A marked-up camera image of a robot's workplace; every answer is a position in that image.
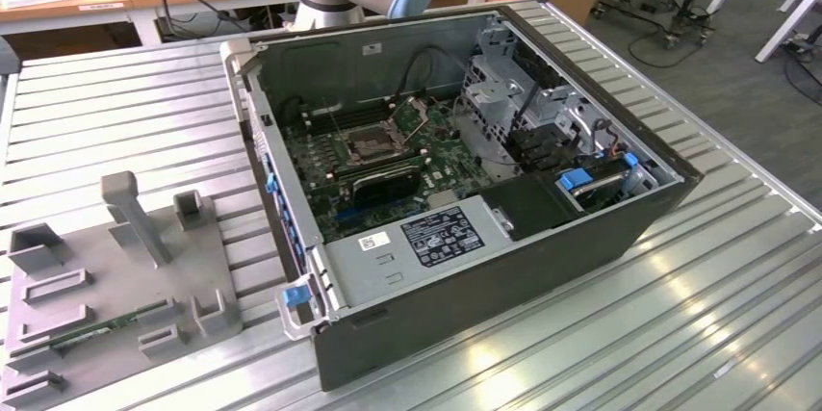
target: motherboard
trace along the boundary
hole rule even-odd
[[[423,95],[329,109],[285,128],[326,242],[445,206],[493,181],[454,124],[454,103]]]

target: wheel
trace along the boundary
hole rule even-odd
[[[713,31],[710,29],[702,29],[700,34],[700,45],[705,45],[708,43],[708,39],[710,38]]]
[[[668,39],[666,49],[670,50],[670,49],[676,48],[677,45],[680,44],[680,37],[669,34],[666,36],[666,39]]]
[[[605,5],[600,4],[597,5],[597,9],[594,10],[594,18],[602,19],[604,15],[605,15]]]

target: label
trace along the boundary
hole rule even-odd
[[[378,53],[383,53],[383,42],[369,43],[362,47],[362,55],[365,57],[377,55]]]
[[[362,250],[371,250],[379,247],[381,245],[386,245],[391,242],[389,239],[389,233],[381,231],[379,233],[366,236],[365,238],[359,238],[359,247]]]
[[[81,5],[78,8],[81,9],[82,12],[86,12],[86,11],[90,11],[90,10],[122,9],[123,8],[123,2],[118,2],[117,4]]]
[[[439,265],[486,245],[459,206],[410,221],[402,225],[402,232],[426,267]]]

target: barcode sticker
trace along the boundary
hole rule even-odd
[[[362,250],[371,250],[379,247],[381,245],[386,245],[391,242],[389,239],[389,233],[381,231],[375,235],[366,236],[365,238],[359,238],[359,247]]]
[[[110,9],[122,9],[123,2],[118,2],[117,4],[94,4],[94,5],[81,5],[78,7],[83,12],[89,10],[110,10]]]

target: green circuit board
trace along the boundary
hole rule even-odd
[[[375,140],[370,144],[377,147],[359,149],[363,157],[370,154],[395,155],[395,162],[383,160],[374,168],[369,168],[369,164],[353,166],[353,151],[357,151],[353,139],[363,137],[362,134],[379,139],[383,135],[381,123],[314,136],[302,128],[286,129],[291,159],[327,243],[430,210],[431,203],[437,205],[434,200],[429,201],[433,194],[451,191],[454,197],[462,199],[493,183],[465,142],[455,136],[450,114],[447,106],[429,108],[429,122],[421,127],[419,111],[410,105],[401,107],[394,114],[397,132],[407,137],[415,129],[419,131],[407,140],[402,152],[381,147]],[[363,210],[357,208],[353,199],[355,182],[405,167],[415,167],[422,173],[418,190],[390,203]]]

